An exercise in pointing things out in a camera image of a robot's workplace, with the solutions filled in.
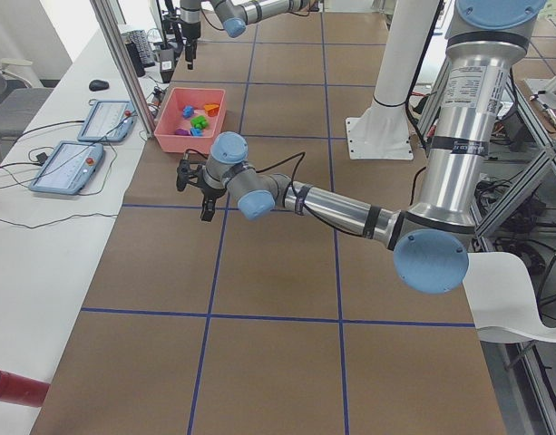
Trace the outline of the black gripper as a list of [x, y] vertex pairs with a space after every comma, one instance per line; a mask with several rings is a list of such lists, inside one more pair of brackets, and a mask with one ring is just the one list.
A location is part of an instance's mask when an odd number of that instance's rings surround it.
[[209, 175], [204, 162], [199, 162], [193, 169], [190, 153], [184, 152], [177, 168], [176, 189], [182, 192], [188, 185], [200, 189], [203, 195], [200, 220], [210, 222], [215, 216], [216, 201], [225, 195], [226, 189], [220, 181]]
[[163, 27], [170, 27], [174, 33], [171, 47], [180, 51], [185, 46], [187, 69], [192, 71], [192, 62], [197, 57], [197, 44], [201, 36], [200, 12], [167, 13], [162, 18]]

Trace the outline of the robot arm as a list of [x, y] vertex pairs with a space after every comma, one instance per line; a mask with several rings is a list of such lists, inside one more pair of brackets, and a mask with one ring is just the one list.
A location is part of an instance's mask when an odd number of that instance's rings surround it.
[[[213, 13], [219, 19], [220, 30], [230, 38], [243, 34], [248, 25], [276, 15], [308, 13], [315, 3], [307, 0], [276, 0], [247, 1], [235, 5], [226, 0], [210, 1]], [[164, 4], [167, 9], [165, 19], [171, 24], [176, 42], [183, 49], [187, 68], [192, 70], [201, 38], [201, 1], [179, 1], [178, 7], [172, 1], [165, 1]]]
[[223, 132], [207, 160], [182, 159], [176, 188], [193, 186], [209, 221], [216, 201], [231, 195], [247, 219], [275, 208], [310, 215], [352, 237], [374, 239], [394, 254], [395, 270], [427, 294], [449, 292], [467, 274], [475, 224], [471, 202], [487, 155], [503, 88], [527, 53], [541, 1], [459, 1], [446, 47], [448, 75], [423, 174], [413, 180], [407, 209], [390, 211], [272, 174], [249, 163], [245, 139]]

